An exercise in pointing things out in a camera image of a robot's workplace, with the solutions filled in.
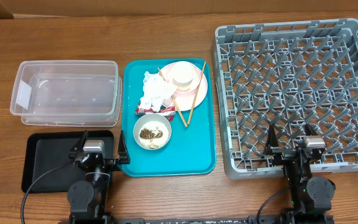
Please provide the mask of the white napkin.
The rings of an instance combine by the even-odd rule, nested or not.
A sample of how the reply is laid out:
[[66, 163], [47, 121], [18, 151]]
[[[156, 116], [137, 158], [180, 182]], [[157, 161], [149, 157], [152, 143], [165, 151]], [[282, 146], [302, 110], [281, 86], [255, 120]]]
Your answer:
[[140, 98], [139, 108], [160, 111], [163, 102], [173, 96], [177, 88], [176, 85], [167, 83], [158, 73], [146, 71], [143, 79], [144, 95]]

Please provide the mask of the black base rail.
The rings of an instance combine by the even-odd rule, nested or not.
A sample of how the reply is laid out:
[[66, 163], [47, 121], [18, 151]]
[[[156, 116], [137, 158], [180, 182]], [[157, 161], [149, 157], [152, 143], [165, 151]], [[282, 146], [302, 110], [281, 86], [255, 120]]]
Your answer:
[[[279, 224], [286, 223], [280, 218], [279, 215], [261, 215], [259, 223], [261, 224]], [[144, 220], [142, 218], [107, 218], [96, 220], [74, 220], [58, 223], [114, 223], [114, 224], [256, 224], [256, 215], [248, 216], [247, 218], [212, 218], [212, 219], [170, 219], [170, 220]], [[296, 221], [295, 223], [324, 223], [315, 221]], [[326, 222], [328, 224], [334, 224], [333, 217], [327, 217]]]

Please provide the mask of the large pink plate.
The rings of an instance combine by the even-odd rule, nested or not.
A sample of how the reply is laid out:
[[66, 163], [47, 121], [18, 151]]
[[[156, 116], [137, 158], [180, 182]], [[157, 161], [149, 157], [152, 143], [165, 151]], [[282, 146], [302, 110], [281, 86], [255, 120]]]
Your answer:
[[[166, 81], [167, 81], [167, 70], [174, 63], [175, 62], [170, 63], [170, 64], [168, 64], [168, 65], [166, 65], [166, 66], [164, 66], [163, 68], [160, 69], [162, 74], [163, 74], [163, 76], [165, 77]], [[173, 94], [175, 99], [176, 99], [176, 102], [177, 102], [177, 104], [179, 106], [179, 109], [181, 111], [191, 110], [191, 106], [192, 106], [192, 103], [193, 103], [193, 98], [194, 98], [194, 95], [195, 95], [195, 91], [192, 91], [191, 93], [177, 93], [177, 92], [175, 92]], [[206, 79], [206, 75], [204, 74], [203, 79], [201, 81], [200, 88], [199, 88], [199, 92], [198, 92], [197, 100], [196, 100], [196, 103], [195, 103], [195, 107], [197, 107], [199, 104], [201, 104], [203, 102], [204, 98], [207, 95], [207, 92], [208, 92], [208, 82], [207, 82], [207, 79]], [[174, 105], [174, 103], [173, 103], [172, 99], [169, 98], [169, 99], [166, 99], [163, 102], [163, 105], [165, 107], [169, 107], [169, 106]]]

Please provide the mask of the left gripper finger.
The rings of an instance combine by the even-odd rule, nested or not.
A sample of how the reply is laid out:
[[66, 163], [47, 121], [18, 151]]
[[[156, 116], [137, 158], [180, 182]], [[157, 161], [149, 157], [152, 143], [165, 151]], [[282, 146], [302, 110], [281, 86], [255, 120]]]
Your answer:
[[127, 150], [125, 135], [123, 130], [121, 130], [120, 132], [117, 153], [119, 154], [120, 159], [128, 159], [128, 150]]
[[88, 139], [88, 131], [84, 131], [81, 135], [80, 139], [77, 141], [77, 143], [73, 146], [73, 151], [80, 152], [83, 150], [83, 146], [85, 145], [85, 142]]

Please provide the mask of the black plastic tray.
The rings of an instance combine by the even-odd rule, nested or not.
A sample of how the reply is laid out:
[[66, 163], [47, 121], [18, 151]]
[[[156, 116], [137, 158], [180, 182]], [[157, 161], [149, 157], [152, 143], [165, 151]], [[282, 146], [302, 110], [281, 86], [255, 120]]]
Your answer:
[[74, 165], [56, 170], [40, 180], [43, 173], [69, 163], [70, 149], [80, 139], [82, 131], [35, 133], [27, 140], [21, 189], [32, 193], [66, 192], [71, 184], [85, 179], [86, 172]]

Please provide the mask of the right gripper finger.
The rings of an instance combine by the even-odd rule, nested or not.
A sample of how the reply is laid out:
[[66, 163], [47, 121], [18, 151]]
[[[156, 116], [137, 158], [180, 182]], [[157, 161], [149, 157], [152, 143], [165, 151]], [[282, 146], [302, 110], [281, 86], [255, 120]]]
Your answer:
[[268, 128], [268, 135], [265, 143], [265, 149], [271, 149], [272, 147], [279, 147], [279, 144], [275, 134], [274, 126], [271, 124]]
[[304, 130], [305, 130], [306, 136], [317, 136], [318, 135], [317, 132], [312, 127], [312, 125], [310, 125], [310, 123], [305, 124]]

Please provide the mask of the grey round bowl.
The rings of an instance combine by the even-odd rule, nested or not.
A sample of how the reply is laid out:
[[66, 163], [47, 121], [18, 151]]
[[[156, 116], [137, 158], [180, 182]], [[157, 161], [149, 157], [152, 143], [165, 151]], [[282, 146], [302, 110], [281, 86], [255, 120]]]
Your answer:
[[155, 117], [154, 115], [141, 116], [135, 123], [134, 129], [133, 129], [133, 135], [134, 135], [135, 142], [142, 148], [144, 148], [144, 147], [140, 144], [140, 141], [139, 141], [139, 131], [140, 131], [141, 127], [149, 121], [159, 121], [159, 122], [163, 123], [168, 128], [170, 137], [172, 134], [172, 128], [171, 128], [170, 122], [168, 120], [166, 120], [165, 118], [159, 117], [159, 116]]

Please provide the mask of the wooden chopstick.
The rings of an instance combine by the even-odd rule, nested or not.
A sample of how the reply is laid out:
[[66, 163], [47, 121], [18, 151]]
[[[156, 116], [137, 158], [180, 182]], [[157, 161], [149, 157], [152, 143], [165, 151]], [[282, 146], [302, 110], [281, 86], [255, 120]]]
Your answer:
[[191, 118], [192, 118], [193, 111], [194, 111], [194, 108], [195, 108], [195, 103], [196, 103], [196, 100], [197, 100], [197, 96], [198, 96], [199, 88], [200, 88], [200, 85], [201, 85], [201, 81], [203, 79], [205, 66], [206, 66], [206, 61], [204, 61], [203, 68], [202, 68], [202, 70], [200, 72], [200, 81], [199, 81], [199, 83], [197, 85], [197, 88], [196, 88], [196, 91], [195, 91], [195, 95], [194, 95], [194, 98], [193, 98], [193, 103], [192, 103], [192, 106], [191, 106], [191, 110], [190, 110], [190, 114], [189, 114], [189, 117], [188, 117], [187, 125], [190, 125], [190, 123], [191, 123]]
[[[163, 74], [162, 74], [160, 68], [159, 68], [159, 67], [157, 67], [157, 68], [158, 68], [158, 74], [162, 77], [163, 81], [166, 82], [165, 77], [163, 76]], [[184, 116], [183, 116], [181, 110], [179, 109], [179, 106], [178, 106], [178, 104], [177, 104], [177, 102], [176, 102], [176, 99], [175, 99], [174, 95], [171, 96], [171, 99], [172, 99], [172, 101], [173, 101], [173, 103], [174, 103], [174, 105], [175, 105], [175, 108], [177, 109], [178, 114], [180, 115], [180, 118], [181, 118], [181, 120], [182, 120], [184, 126], [187, 128], [187, 127], [188, 127], [188, 124], [187, 124], [187, 122], [185, 121]]]

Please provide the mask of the cream paper cup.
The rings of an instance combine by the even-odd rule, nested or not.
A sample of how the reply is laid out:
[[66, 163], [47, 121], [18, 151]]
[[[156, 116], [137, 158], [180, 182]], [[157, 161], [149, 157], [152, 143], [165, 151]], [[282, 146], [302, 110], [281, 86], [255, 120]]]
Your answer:
[[175, 62], [171, 67], [170, 76], [179, 89], [187, 90], [194, 79], [195, 69], [190, 62]]

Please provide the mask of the teal plastic serving tray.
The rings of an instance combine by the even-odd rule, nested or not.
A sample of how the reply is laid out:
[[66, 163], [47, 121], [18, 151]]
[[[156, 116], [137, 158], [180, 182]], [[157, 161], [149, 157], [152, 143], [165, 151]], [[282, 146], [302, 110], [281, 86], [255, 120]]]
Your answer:
[[[200, 70], [204, 60], [189, 60]], [[135, 60], [127, 64], [123, 75], [122, 130], [130, 155], [130, 164], [122, 167], [132, 177], [154, 177], [169, 175], [198, 175], [211, 172], [216, 165], [216, 134], [214, 125], [213, 92], [210, 66], [206, 64], [204, 74], [208, 92], [203, 102], [194, 108], [191, 123], [186, 128], [176, 114], [171, 121], [172, 134], [169, 142], [157, 150], [146, 150], [134, 139], [133, 129], [140, 118], [134, 114], [143, 96], [143, 79], [146, 71], [157, 73], [158, 68], [173, 63], [172, 59]]]

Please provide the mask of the rice and food scraps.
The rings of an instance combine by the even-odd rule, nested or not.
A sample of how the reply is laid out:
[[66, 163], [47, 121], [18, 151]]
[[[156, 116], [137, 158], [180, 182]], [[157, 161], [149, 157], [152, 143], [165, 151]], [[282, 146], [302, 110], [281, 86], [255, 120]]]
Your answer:
[[145, 123], [139, 131], [140, 144], [146, 149], [159, 149], [169, 140], [168, 128], [159, 121]]

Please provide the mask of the brown cardboard backdrop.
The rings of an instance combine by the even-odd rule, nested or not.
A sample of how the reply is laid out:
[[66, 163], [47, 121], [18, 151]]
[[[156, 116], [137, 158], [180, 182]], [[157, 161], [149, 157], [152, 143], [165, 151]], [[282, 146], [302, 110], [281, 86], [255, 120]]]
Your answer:
[[358, 0], [0, 0], [0, 19], [305, 11], [358, 11]]

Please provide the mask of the red snack wrapper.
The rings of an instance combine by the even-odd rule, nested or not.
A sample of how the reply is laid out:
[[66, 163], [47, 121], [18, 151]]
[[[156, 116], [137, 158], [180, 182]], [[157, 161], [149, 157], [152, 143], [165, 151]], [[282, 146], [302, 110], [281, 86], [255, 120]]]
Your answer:
[[176, 108], [175, 106], [161, 107], [158, 111], [154, 111], [152, 108], [150, 109], [141, 108], [140, 103], [138, 103], [134, 114], [137, 116], [145, 116], [145, 115], [154, 115], [155, 117], [159, 116], [171, 122], [173, 121], [173, 118], [176, 114]]

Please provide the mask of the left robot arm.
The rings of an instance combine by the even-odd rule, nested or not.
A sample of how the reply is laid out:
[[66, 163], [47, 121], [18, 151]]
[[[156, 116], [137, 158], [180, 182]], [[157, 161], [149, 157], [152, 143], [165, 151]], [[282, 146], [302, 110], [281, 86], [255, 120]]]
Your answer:
[[117, 159], [106, 158], [107, 147], [102, 140], [89, 140], [85, 131], [70, 149], [68, 157], [74, 165], [86, 172], [85, 180], [72, 184], [67, 191], [70, 203], [70, 223], [116, 223], [105, 211], [112, 173], [121, 171], [131, 159], [121, 131]]

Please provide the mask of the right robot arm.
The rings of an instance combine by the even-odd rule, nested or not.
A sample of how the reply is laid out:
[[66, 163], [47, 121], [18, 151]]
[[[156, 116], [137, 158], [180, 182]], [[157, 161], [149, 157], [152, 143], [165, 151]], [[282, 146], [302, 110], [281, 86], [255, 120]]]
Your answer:
[[321, 159], [326, 143], [309, 123], [304, 129], [306, 136], [302, 142], [293, 149], [281, 149], [274, 126], [269, 126], [264, 154], [273, 157], [273, 165], [282, 166], [288, 188], [277, 192], [261, 205], [256, 216], [257, 223], [263, 222], [260, 214], [266, 204], [287, 191], [291, 194], [292, 208], [284, 208], [279, 215], [266, 218], [267, 222], [334, 223], [333, 217], [328, 217], [326, 212], [332, 207], [336, 185], [325, 177], [314, 177], [310, 168], [311, 162]]

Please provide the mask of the clear plastic waste bin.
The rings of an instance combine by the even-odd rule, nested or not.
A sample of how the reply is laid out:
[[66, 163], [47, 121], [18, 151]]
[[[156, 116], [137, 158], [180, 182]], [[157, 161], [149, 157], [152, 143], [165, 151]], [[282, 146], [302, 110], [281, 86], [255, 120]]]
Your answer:
[[122, 79], [112, 60], [31, 60], [19, 65], [10, 112], [26, 125], [113, 127]]

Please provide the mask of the small pink bowl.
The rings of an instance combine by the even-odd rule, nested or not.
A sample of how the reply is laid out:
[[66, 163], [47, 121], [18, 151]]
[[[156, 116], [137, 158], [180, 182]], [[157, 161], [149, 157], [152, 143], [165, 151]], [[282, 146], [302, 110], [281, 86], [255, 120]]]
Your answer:
[[194, 79], [193, 79], [192, 83], [190, 84], [189, 89], [187, 89], [187, 90], [179, 89], [179, 87], [177, 87], [177, 86], [173, 83], [173, 80], [172, 80], [172, 78], [171, 78], [171, 76], [170, 76], [171, 67], [167, 70], [167, 81], [177, 87], [177, 89], [176, 89], [176, 92], [177, 92], [177, 93], [191, 93], [192, 91], [195, 91], [195, 90], [196, 90], [197, 85], [198, 85], [198, 83], [199, 83], [199, 81], [200, 81], [200, 72], [201, 72], [201, 70], [200, 70], [199, 68], [195, 67], [194, 65], [193, 65], [193, 67], [194, 67], [194, 69], [195, 69], [195, 76], [194, 76]]

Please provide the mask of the grey plastic dish rack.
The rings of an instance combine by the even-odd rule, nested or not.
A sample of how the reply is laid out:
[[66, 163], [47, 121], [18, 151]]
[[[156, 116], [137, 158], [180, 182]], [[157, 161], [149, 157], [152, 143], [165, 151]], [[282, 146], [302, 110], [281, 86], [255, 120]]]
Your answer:
[[310, 124], [326, 150], [313, 172], [358, 172], [358, 20], [220, 26], [214, 34], [225, 174], [277, 177], [269, 126], [292, 149]]

